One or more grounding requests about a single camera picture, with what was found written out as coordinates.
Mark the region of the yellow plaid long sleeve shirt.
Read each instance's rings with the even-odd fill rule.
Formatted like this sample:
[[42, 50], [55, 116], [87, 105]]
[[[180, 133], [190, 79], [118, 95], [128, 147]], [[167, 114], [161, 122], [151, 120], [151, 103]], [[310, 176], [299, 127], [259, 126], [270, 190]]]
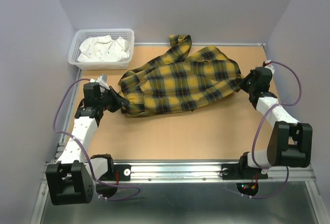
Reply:
[[194, 111], [240, 90], [239, 65], [217, 47], [190, 54], [190, 35], [169, 37], [170, 48], [119, 80], [120, 96], [129, 101], [121, 112], [131, 117]]

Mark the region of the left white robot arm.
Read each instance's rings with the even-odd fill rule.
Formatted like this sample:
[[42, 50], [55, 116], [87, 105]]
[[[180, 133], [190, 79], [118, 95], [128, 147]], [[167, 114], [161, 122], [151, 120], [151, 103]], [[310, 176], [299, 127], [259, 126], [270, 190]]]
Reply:
[[83, 87], [81, 100], [71, 133], [63, 153], [46, 168], [46, 180], [53, 205], [90, 203], [94, 186], [114, 176], [114, 165], [109, 154], [90, 158], [87, 148], [100, 125], [105, 111], [117, 111], [129, 102], [120, 97], [104, 79], [90, 79]]

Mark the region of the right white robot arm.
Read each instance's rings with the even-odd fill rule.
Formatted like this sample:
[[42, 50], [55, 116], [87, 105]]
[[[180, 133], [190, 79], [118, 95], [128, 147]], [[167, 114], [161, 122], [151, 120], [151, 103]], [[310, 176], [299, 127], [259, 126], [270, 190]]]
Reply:
[[273, 73], [274, 67], [267, 64], [252, 69], [240, 82], [252, 106], [263, 115], [262, 122], [268, 121], [273, 129], [265, 150], [256, 151], [252, 145], [251, 152], [240, 157], [237, 171], [244, 178], [271, 167], [306, 168], [310, 164], [312, 127], [292, 117], [269, 90]]

